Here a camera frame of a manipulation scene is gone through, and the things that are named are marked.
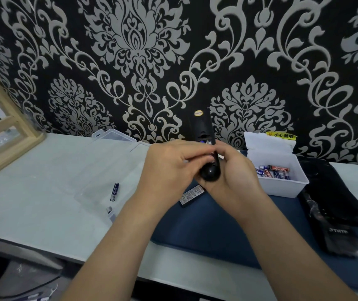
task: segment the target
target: red battery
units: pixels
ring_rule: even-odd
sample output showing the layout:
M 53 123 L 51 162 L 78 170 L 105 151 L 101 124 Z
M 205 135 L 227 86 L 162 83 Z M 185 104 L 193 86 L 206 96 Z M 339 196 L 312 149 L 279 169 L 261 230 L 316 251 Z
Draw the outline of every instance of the red battery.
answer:
M 268 165 L 270 170 L 289 172 L 289 168 Z
M 271 172 L 269 172 L 267 169 L 264 170 L 264 174 L 266 177 L 273 177 Z

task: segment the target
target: wooden frame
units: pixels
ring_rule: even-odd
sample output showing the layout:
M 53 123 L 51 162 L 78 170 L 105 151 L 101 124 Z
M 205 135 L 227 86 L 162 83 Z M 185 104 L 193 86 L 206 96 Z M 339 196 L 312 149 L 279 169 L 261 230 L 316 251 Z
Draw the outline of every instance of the wooden frame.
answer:
M 6 144 L 0 146 L 0 170 L 25 154 L 28 150 L 42 142 L 45 133 L 36 131 L 31 123 L 23 116 L 18 107 L 0 86 L 0 108 L 6 114 L 0 120 L 0 133 L 14 126 L 20 133 Z

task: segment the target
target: blue battery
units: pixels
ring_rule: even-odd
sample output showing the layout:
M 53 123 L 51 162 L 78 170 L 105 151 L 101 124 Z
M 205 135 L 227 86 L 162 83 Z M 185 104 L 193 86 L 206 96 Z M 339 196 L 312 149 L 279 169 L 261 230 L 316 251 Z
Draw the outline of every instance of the blue battery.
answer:
M 119 189 L 119 184 L 116 182 L 115 185 L 114 185 L 114 189 L 112 191 L 112 194 L 111 194 L 111 198 L 110 198 L 111 202 L 115 202 L 115 198 L 116 198 L 116 194 L 118 193 L 118 189 Z
M 257 174 L 258 174 L 259 176 L 263 176 L 263 175 L 264 175 L 264 171 L 262 171 L 262 170 L 260 170 L 260 169 L 258 169 L 258 168 L 256 168 L 256 172 L 257 172 Z

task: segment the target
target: blue cloth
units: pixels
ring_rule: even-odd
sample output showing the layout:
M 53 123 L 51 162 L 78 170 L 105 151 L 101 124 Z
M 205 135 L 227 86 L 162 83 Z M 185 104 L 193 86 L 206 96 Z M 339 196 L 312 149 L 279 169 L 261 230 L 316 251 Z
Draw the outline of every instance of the blue cloth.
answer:
M 192 182 L 187 190 L 196 185 L 195 181 Z M 358 258 L 341 258 L 324 253 L 313 237 L 299 200 L 271 198 L 328 266 L 347 285 L 358 290 Z M 358 227 L 355 227 L 355 232 L 358 235 Z M 177 203 L 169 209 L 151 240 L 156 244 L 261 268 L 241 227 L 207 192 L 185 208 Z

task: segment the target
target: wall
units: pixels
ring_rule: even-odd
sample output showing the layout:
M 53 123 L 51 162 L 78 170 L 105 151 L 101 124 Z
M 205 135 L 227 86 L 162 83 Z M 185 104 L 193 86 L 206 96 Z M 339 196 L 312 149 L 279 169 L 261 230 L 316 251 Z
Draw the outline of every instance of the wall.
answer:
M 0 82 L 46 131 L 289 131 L 358 163 L 358 0 L 0 0 Z

